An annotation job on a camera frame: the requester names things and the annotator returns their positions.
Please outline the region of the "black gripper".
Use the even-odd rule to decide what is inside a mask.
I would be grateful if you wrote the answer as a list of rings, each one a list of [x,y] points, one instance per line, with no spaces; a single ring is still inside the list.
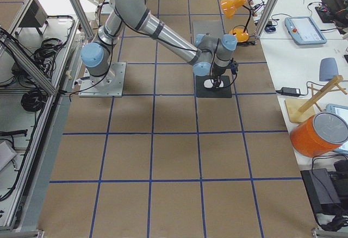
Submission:
[[[212,79],[213,79],[213,89],[216,89],[216,87],[220,87],[221,85],[221,79],[220,77],[226,72],[225,67],[221,67],[217,64],[214,64],[212,67]]]

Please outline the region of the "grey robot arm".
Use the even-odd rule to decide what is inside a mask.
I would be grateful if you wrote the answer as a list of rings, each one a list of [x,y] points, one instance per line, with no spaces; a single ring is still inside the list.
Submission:
[[[110,0],[113,11],[98,30],[93,41],[82,48],[81,59],[89,71],[93,84],[105,83],[111,78],[108,62],[117,44],[121,30],[128,27],[156,40],[192,66],[196,76],[209,76],[206,88],[226,87],[221,76],[235,64],[233,53],[237,38],[225,34],[221,38],[197,34],[195,43],[182,38],[163,21],[155,17],[146,3],[148,0]]]

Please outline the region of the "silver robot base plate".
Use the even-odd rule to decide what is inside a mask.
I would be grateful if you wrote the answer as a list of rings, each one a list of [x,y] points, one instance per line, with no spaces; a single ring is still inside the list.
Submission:
[[[125,81],[126,62],[112,62],[107,76],[96,86],[98,80],[90,77],[89,71],[85,68],[84,75],[89,79],[83,80],[80,85],[80,97],[121,97]]]

